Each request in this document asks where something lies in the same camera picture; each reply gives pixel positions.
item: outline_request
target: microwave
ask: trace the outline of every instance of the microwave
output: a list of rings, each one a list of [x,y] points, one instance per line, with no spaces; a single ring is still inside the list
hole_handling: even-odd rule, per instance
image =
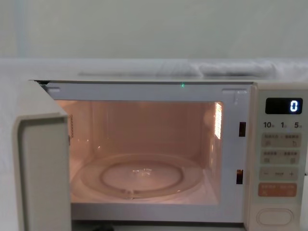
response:
[[[127,78],[23,85],[18,221],[244,224],[299,231],[308,83]]]

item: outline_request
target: control panel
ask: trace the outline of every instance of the control panel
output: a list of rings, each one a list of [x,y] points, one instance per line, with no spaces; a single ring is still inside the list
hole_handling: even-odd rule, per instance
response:
[[[255,84],[248,230],[299,231],[308,140],[308,85]]]

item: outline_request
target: digital display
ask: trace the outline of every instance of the digital display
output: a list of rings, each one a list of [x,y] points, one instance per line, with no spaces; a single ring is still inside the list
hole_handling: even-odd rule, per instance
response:
[[[267,98],[266,114],[301,114],[303,107],[302,98]]]

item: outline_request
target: open microwave door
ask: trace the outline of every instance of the open microwave door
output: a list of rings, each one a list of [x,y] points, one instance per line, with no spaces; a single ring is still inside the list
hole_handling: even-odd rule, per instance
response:
[[[67,115],[34,81],[19,96],[13,155],[20,231],[71,231]]]

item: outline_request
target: round button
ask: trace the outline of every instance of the round button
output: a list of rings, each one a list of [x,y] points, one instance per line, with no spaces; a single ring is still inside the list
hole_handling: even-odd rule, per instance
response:
[[[284,226],[293,219],[293,213],[289,209],[263,209],[257,215],[257,221],[266,226]]]

